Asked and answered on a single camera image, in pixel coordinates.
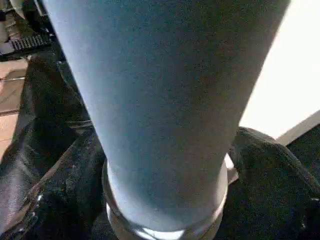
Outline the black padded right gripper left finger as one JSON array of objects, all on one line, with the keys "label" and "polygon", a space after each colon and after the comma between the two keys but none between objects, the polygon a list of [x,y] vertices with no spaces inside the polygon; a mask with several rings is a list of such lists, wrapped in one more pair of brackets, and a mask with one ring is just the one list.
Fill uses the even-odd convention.
[{"label": "black padded right gripper left finger", "polygon": [[95,131],[82,133],[28,196],[15,240],[115,240],[102,190],[106,157]]}]

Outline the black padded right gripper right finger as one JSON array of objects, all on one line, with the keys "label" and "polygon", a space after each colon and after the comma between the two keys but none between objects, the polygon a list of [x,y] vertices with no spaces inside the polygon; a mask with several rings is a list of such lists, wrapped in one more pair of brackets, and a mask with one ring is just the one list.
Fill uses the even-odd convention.
[{"label": "black padded right gripper right finger", "polygon": [[240,127],[228,152],[238,179],[228,188],[221,240],[317,240],[320,184],[284,145]]}]

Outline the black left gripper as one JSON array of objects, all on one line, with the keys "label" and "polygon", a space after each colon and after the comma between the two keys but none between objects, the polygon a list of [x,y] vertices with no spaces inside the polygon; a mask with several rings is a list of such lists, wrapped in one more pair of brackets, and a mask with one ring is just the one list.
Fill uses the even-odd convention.
[{"label": "black left gripper", "polygon": [[46,51],[55,39],[41,0],[0,2],[0,59],[18,60]]}]

